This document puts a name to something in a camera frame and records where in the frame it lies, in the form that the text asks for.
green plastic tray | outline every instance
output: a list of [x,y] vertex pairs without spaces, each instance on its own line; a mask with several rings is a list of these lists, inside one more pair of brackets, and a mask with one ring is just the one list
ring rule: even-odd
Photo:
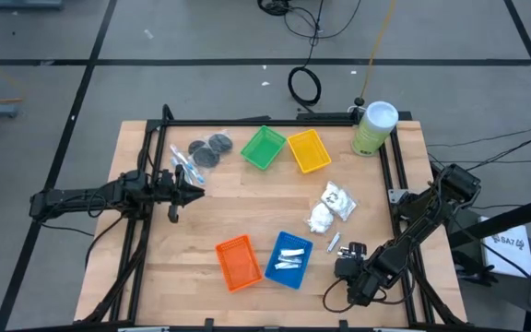
[[264,171],[282,150],[284,143],[286,143],[285,137],[262,125],[245,148],[241,150],[241,155],[258,169]]

blue plastic tray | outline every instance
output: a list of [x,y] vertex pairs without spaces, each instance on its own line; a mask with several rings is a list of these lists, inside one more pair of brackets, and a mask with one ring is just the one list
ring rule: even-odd
[[[279,263],[277,257],[280,255],[281,249],[304,249],[304,255],[301,255],[301,268],[280,269],[276,270],[275,264]],[[313,243],[304,240],[298,236],[281,231],[274,246],[274,252],[269,258],[267,269],[265,270],[265,277],[286,285],[295,290],[301,287],[302,278],[306,271],[306,266],[309,264],[309,256],[313,250]]]

yellow plastic tray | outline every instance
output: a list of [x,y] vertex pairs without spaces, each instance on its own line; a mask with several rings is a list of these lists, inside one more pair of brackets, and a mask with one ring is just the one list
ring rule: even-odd
[[303,173],[316,171],[331,163],[331,158],[314,129],[288,137],[288,143]]

plastic tray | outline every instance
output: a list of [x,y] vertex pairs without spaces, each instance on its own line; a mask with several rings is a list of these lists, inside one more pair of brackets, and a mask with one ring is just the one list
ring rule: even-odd
[[229,291],[238,291],[264,278],[248,235],[217,244],[216,249]]
[[[281,249],[304,249],[304,255],[301,255],[301,267],[276,270],[275,264],[278,263],[277,257],[279,256]],[[301,287],[302,278],[304,277],[304,272],[306,271],[306,266],[309,264],[309,256],[311,256],[312,250],[312,242],[290,233],[286,233],[285,231],[281,231],[277,237],[272,256],[269,258],[269,263],[267,263],[265,277],[295,290],[299,289]]]
[[303,173],[316,171],[331,163],[331,158],[314,129],[288,137],[288,143]]
[[286,138],[262,125],[254,137],[241,150],[242,156],[260,170],[265,170],[282,150]]

orange plastic tray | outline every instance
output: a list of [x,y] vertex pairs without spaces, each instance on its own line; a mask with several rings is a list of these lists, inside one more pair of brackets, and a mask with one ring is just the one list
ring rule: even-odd
[[288,137],[288,143],[301,171],[316,171],[331,163],[331,158],[314,129]]
[[229,291],[238,291],[264,278],[248,235],[217,244],[216,249]]

